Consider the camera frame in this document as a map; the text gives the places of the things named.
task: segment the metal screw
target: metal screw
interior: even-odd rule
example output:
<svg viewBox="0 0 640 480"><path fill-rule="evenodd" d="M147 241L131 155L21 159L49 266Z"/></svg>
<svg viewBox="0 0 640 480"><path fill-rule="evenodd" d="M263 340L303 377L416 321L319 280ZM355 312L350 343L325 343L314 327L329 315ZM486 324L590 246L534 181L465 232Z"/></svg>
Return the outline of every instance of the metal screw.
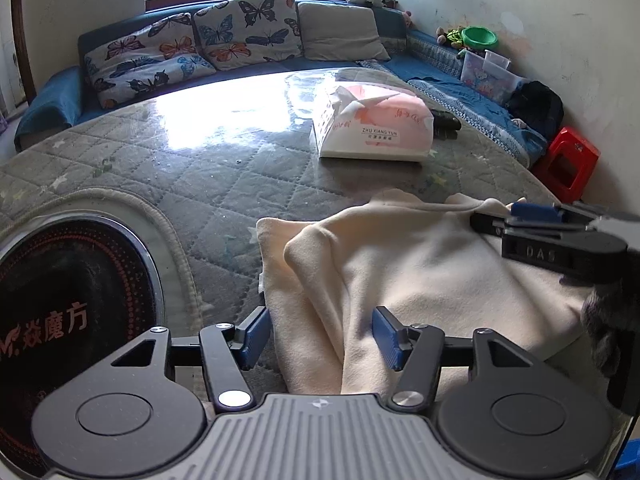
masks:
<svg viewBox="0 0 640 480"><path fill-rule="evenodd" d="M407 390L404 392L398 392L391 400L394 404L398 406L406 406L408 408L412 408L413 406L418 406L424 402L424 397L419 392L414 392L413 390Z"/></svg>
<svg viewBox="0 0 640 480"><path fill-rule="evenodd" d="M251 402L251 395L241 390L227 390L219 394L218 402L230 408L239 408Z"/></svg>

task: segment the pillow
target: pillow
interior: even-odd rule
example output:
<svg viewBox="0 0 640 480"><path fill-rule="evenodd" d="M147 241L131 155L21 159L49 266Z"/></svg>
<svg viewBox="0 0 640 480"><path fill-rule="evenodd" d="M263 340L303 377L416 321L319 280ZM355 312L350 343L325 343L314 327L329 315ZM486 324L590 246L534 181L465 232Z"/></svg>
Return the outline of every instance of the pillow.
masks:
<svg viewBox="0 0 640 480"><path fill-rule="evenodd" d="M298 13L307 59L391 59L380 42L373 11L367 7L300 2Z"/></svg>
<svg viewBox="0 0 640 480"><path fill-rule="evenodd" d="M302 55L295 0L228 0L193 19L204 57L219 70Z"/></svg>
<svg viewBox="0 0 640 480"><path fill-rule="evenodd" d="M188 12L99 46L84 57L84 65L102 108L216 72L196 51Z"/></svg>

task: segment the beige cloth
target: beige cloth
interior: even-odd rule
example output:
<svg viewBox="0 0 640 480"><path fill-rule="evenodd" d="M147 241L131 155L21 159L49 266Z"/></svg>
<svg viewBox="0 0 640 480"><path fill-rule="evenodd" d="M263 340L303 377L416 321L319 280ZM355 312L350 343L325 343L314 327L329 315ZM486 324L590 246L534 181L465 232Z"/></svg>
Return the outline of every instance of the beige cloth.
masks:
<svg viewBox="0 0 640 480"><path fill-rule="evenodd" d="M469 227L472 211L508 212L457 194L445 204L388 190L319 222L257 223L264 292L284 380L295 394L385 394L386 369L371 313L450 336L491 327L546 359L580 335L588 290L500 256L500 239ZM443 373L439 394L466 370Z"/></svg>

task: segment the sofa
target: sofa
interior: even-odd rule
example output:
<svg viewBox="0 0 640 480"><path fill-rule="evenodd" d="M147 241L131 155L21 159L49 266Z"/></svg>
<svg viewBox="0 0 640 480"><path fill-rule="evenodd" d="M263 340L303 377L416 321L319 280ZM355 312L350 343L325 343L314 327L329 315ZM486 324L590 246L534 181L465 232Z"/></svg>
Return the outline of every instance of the sofa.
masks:
<svg viewBox="0 0 640 480"><path fill-rule="evenodd" d="M300 2L348 5L346 2L337 0L296 0L296 5ZM79 64L53 75L40 89L20 121L15 134L16 149L24 150L59 131L110 111L100 106L94 88L89 85L84 63L88 53L168 16L183 12L193 16L204 7L215 3L204 2L147 12L80 36L78 38ZM398 10L373 8L372 12L380 41L390 56L389 60L322 61L293 57L277 62L241 66L233 70L218 70L216 73L190 79L181 84L159 88L155 92L146 92L136 100L233 78L299 70L363 66L391 72L408 82L418 92L427 94L444 108L494 140L525 167L529 167L543 155L548 140L532 130L517 127L511 122L507 110L460 81L463 62L457 59L456 50L438 45L434 37L420 30L407 29L404 16ZM198 47L201 42L202 39L198 37L196 31Z"/></svg>

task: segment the gray quilted tablecloth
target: gray quilted tablecloth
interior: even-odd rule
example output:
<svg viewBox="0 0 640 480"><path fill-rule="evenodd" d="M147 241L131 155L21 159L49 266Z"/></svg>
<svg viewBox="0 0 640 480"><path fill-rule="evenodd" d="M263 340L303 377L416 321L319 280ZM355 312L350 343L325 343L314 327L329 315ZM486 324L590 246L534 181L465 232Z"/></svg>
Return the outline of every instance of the gray quilted tablecloth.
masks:
<svg viewBox="0 0 640 480"><path fill-rule="evenodd" d="M391 74L349 68L218 82L131 105L2 166L0 230L73 190L133 192L173 223L210 324L240 321L260 303L258 218L318 220L389 187L427 202L456 192L505 203L522 196L551 201L532 174L467 124L456 140L436 140L422 167L319 160L310 119L314 91L334 79L409 88ZM258 394L284 389L272 348L248 381Z"/></svg>

